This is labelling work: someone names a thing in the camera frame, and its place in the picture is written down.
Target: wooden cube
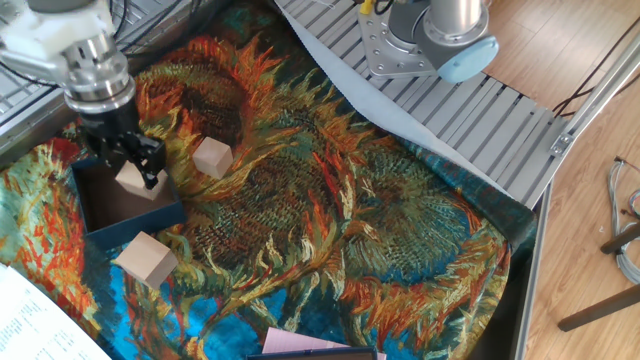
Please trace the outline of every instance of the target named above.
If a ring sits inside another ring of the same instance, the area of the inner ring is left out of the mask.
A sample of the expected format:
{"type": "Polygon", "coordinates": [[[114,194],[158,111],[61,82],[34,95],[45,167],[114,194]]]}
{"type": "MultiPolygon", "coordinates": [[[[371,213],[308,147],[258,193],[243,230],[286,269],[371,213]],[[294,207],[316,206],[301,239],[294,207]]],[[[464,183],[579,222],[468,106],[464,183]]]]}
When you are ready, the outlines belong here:
{"type": "Polygon", "coordinates": [[[135,165],[127,161],[120,172],[116,176],[116,181],[122,185],[122,187],[129,193],[138,195],[143,198],[147,198],[151,201],[155,200],[160,190],[166,185],[169,176],[162,170],[158,173],[158,183],[153,189],[149,190],[144,185],[144,179],[142,174],[138,171],[135,165]]]}
{"type": "Polygon", "coordinates": [[[178,259],[164,244],[140,232],[120,253],[116,263],[138,281],[158,290],[178,266],[178,259]]]}
{"type": "Polygon", "coordinates": [[[231,147],[207,137],[198,146],[196,152],[193,153],[193,162],[200,172],[216,179],[222,179],[231,164],[233,164],[231,147]]]}

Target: colorful tablecloth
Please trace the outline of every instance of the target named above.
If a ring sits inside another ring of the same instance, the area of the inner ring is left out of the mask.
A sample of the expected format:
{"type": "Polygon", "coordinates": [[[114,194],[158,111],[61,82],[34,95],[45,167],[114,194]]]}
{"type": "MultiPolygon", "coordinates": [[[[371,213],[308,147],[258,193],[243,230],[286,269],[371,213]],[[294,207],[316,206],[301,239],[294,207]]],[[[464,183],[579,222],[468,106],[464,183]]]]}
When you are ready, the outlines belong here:
{"type": "Polygon", "coordinates": [[[0,172],[0,261],[112,357],[241,359],[270,326],[390,359],[472,349],[533,215],[354,113],[278,14],[235,3],[137,88],[189,219],[155,234],[180,261],[160,291],[83,238],[75,126],[0,172]],[[233,149],[222,180],[191,160],[205,136],[233,149]]]}

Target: pink paper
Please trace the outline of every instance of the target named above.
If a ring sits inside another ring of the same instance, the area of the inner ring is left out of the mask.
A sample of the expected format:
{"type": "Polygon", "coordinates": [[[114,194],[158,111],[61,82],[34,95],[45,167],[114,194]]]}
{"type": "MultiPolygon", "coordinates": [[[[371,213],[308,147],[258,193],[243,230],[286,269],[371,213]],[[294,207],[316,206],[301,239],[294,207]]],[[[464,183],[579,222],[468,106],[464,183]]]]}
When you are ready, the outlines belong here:
{"type": "MultiPolygon", "coordinates": [[[[290,351],[320,350],[348,347],[344,344],[321,340],[290,333],[288,331],[269,328],[264,341],[263,354],[273,354],[290,351]]],[[[378,360],[387,360],[387,355],[378,353],[378,360]]]]}

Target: metal mounting plate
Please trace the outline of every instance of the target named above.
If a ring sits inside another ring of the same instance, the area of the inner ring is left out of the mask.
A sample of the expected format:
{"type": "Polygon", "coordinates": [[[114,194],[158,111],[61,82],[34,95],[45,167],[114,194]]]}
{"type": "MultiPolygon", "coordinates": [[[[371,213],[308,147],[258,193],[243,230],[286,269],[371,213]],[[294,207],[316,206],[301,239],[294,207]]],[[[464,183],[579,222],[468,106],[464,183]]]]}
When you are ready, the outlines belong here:
{"type": "Polygon", "coordinates": [[[383,15],[358,12],[358,23],[372,76],[395,79],[436,74],[436,70],[416,44],[405,43],[391,33],[389,11],[383,15]]]}

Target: white paper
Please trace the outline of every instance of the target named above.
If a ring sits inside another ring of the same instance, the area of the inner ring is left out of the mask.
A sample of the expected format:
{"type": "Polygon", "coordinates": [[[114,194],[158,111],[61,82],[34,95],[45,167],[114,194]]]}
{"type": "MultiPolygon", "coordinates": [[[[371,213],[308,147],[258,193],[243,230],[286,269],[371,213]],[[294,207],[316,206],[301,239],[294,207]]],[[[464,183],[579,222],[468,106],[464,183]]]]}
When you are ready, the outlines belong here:
{"type": "Polygon", "coordinates": [[[53,301],[0,264],[0,360],[109,360],[53,301]]]}
{"type": "Polygon", "coordinates": [[[362,116],[392,134],[444,156],[501,192],[511,196],[493,179],[480,171],[447,143],[438,139],[429,129],[422,126],[398,104],[351,69],[342,59],[324,46],[320,40],[300,25],[280,4],[278,6],[316,63],[324,70],[351,106],[362,116]]]}

